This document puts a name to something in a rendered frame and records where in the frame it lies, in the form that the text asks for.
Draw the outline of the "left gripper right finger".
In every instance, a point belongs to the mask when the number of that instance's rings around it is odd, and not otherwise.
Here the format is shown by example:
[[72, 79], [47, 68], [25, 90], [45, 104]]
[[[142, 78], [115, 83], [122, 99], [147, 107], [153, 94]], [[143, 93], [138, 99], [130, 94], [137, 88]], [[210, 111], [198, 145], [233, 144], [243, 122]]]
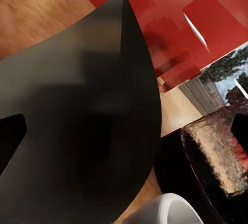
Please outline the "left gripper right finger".
[[236, 114], [231, 131], [248, 155], [248, 116]]

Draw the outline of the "paper coffee filter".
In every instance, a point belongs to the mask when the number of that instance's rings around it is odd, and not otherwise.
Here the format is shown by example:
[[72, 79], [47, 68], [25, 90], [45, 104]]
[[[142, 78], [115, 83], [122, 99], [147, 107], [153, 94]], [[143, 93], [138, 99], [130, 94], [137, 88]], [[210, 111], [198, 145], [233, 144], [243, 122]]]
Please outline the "paper coffee filter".
[[129, 0], [0, 59], [0, 119], [27, 133], [0, 175], [0, 224], [113, 224], [156, 160], [162, 106]]

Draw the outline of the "electric kettle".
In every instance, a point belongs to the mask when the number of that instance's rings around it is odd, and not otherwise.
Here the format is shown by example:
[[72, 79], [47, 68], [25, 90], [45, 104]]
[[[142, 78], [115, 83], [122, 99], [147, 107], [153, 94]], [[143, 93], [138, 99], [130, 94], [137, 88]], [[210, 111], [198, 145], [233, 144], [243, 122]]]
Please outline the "electric kettle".
[[248, 224], [248, 155], [231, 131], [248, 100], [161, 137], [154, 168], [163, 192], [184, 198], [204, 224]]

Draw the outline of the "coffee cup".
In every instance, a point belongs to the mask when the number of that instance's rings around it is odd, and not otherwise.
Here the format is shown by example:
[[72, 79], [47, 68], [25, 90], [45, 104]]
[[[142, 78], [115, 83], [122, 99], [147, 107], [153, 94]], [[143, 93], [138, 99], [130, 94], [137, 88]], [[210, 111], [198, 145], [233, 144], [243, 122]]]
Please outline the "coffee cup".
[[166, 193], [153, 198], [120, 224], [204, 224], [181, 196]]

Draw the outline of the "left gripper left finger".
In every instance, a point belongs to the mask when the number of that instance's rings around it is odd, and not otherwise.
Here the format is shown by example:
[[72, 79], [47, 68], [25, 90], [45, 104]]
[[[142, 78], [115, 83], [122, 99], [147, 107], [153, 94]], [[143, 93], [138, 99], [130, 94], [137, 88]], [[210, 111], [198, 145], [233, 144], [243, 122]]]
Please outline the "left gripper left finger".
[[22, 114], [0, 119], [0, 175], [26, 133], [26, 122]]

